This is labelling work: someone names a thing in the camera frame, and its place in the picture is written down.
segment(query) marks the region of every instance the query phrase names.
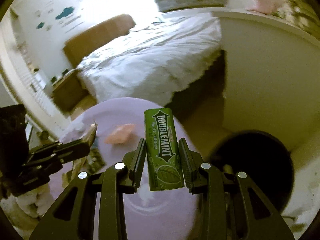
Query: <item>bed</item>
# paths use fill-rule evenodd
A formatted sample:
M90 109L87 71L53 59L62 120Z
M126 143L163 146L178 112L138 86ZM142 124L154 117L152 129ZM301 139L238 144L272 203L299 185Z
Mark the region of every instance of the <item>bed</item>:
M78 78L98 103L143 98L186 115L181 103L192 108L223 66L219 19L202 13L131 27L132 18L120 15L69 40L64 51Z

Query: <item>round table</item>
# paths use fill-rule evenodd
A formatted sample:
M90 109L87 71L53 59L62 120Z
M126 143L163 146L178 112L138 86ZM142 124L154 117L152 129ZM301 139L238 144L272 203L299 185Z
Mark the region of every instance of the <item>round table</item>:
M136 149L139 139L145 138L144 111L161 106L138 98L116 98L91 107L76 118L66 129L66 135L61 142L78 139L79 134L75 127L83 123L84 126L96 122L98 124L96 140L98 149L107 165L100 170L105 171L109 166L122 161L127 152ZM136 136L123 145L105 144L104 140L118 125L136 124ZM188 135L177 119L174 119L178 140L184 137L189 148L196 151ZM56 199L62 192L61 174L72 168L66 163L63 169L51 177L49 183L53 197ZM197 210L197 196L191 195L184 188L151 192L149 190L148 165L145 161L140 188L134 195L124 194L124 213L128 239L185 239L194 222ZM98 210L96 205L94 239L98 239Z

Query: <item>bed headboard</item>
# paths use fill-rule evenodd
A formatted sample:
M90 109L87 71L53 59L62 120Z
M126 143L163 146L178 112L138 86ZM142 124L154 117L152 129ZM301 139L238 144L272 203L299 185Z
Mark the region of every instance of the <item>bed headboard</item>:
M123 35L135 26L128 14L121 14L99 23L68 40L63 51L74 68L91 52Z

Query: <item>pink stuffed toy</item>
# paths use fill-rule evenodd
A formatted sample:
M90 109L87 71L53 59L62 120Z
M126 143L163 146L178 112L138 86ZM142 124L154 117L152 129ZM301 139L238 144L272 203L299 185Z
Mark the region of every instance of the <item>pink stuffed toy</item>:
M260 12L263 14L272 14L279 7L282 6L282 0L254 0L255 5L253 8L247 10Z

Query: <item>orange object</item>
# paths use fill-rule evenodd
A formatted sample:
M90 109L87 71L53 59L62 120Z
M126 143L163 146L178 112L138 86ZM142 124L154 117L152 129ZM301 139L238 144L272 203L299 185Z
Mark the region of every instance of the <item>orange object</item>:
M120 144L127 142L130 135L133 134L135 126L136 125L133 123L118 126L104 142L108 144Z

